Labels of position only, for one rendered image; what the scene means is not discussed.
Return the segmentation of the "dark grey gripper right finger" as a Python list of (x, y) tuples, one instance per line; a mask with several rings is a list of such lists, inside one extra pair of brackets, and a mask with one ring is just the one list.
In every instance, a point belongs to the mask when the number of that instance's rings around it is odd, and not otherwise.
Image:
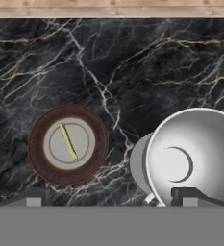
[(172, 207), (224, 206), (224, 202), (205, 195), (196, 187), (173, 187), (171, 189)]

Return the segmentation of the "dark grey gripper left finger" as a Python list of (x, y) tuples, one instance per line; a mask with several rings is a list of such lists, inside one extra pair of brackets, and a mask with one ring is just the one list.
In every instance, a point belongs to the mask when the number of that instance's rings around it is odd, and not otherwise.
[(49, 205), (49, 192), (42, 187), (33, 187), (16, 197), (0, 202), (0, 207), (42, 207)]

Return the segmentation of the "silver stand mixer bowl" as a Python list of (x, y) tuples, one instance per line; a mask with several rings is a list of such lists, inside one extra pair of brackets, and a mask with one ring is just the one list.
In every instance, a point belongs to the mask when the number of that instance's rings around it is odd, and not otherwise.
[(146, 204), (170, 207), (173, 187), (196, 187), (224, 202), (224, 112), (178, 111), (134, 146), (130, 169)]

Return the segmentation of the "yellow butter stick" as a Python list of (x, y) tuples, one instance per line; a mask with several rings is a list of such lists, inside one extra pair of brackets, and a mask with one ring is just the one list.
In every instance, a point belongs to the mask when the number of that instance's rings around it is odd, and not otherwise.
[(63, 123), (60, 123), (60, 131), (61, 131), (62, 137), (63, 137), (63, 139), (67, 145), (67, 148), (68, 148), (68, 151), (69, 151), (71, 158), (73, 158), (73, 160), (77, 160), (78, 159), (77, 153), (74, 150), (74, 147), (73, 147), (72, 142), (70, 140), (70, 137), (68, 135), (67, 129), (65, 128)]

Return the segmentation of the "brown rimmed grey plate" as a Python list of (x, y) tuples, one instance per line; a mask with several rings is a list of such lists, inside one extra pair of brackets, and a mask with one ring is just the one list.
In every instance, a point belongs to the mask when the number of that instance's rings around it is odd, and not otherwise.
[[(60, 123), (67, 129), (77, 160), (69, 154)], [(29, 135), (28, 156), (44, 180), (57, 185), (75, 185), (101, 167), (108, 146), (108, 131), (94, 111), (81, 105), (61, 105), (47, 111), (35, 123)]]

